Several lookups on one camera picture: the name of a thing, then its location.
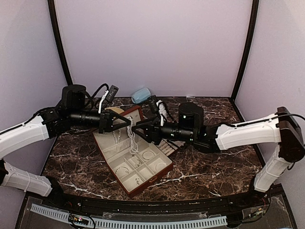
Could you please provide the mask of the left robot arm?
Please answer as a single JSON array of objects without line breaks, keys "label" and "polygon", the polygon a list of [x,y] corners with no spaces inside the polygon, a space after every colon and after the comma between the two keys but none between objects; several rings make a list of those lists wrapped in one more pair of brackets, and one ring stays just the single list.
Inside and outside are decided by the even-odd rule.
[{"label": "left robot arm", "polygon": [[34,165],[38,150],[47,148],[44,141],[56,138],[73,126],[95,128],[98,133],[109,133],[130,126],[128,118],[104,109],[103,104],[113,101],[118,88],[106,87],[106,93],[94,110],[93,98],[83,85],[63,87],[61,99],[56,106],[42,108],[29,120],[0,133],[0,184],[48,197],[57,208],[67,204],[67,197],[55,178],[40,176]]}]

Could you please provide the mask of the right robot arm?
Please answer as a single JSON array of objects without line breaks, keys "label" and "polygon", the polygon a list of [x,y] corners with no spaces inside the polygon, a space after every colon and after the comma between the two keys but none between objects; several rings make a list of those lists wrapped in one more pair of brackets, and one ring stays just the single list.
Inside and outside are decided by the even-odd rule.
[{"label": "right robot arm", "polygon": [[178,121],[168,122],[163,114],[137,122],[132,131],[148,143],[160,144],[161,140],[183,141],[201,153],[218,153],[238,146],[275,143],[272,156],[253,178],[250,191],[243,203],[253,207],[262,198],[262,193],[294,163],[305,156],[302,130],[295,118],[285,107],[266,117],[229,124],[205,125],[202,107],[185,102],[179,105]]}]

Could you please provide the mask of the white bangle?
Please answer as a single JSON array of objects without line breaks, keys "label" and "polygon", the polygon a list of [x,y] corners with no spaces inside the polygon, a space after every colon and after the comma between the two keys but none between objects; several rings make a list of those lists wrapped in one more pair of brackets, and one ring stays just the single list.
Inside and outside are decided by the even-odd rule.
[{"label": "white bangle", "polygon": [[160,163],[156,164],[155,169],[156,169],[156,171],[163,170],[166,166],[167,166],[167,164],[165,162],[160,162]]}]

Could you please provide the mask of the large red jewelry box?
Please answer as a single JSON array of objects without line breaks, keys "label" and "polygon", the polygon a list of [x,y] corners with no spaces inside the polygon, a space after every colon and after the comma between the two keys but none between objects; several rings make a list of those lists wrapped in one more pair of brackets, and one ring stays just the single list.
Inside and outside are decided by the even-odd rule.
[{"label": "large red jewelry box", "polygon": [[[132,132],[132,126],[143,120],[139,106],[130,108],[121,116],[128,118],[131,125],[104,134],[96,130],[93,137],[109,170],[132,198],[173,170],[173,161],[156,145]],[[167,166],[156,171],[155,166],[160,162]]]}]

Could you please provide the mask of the small red jewelry tray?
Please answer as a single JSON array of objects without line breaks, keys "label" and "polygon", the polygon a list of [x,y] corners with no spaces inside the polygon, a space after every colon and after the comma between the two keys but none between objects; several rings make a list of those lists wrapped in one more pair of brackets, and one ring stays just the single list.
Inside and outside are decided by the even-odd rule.
[{"label": "small red jewelry tray", "polygon": [[162,140],[157,146],[166,156],[169,156],[178,149],[178,146],[175,143],[171,143],[165,140]]}]

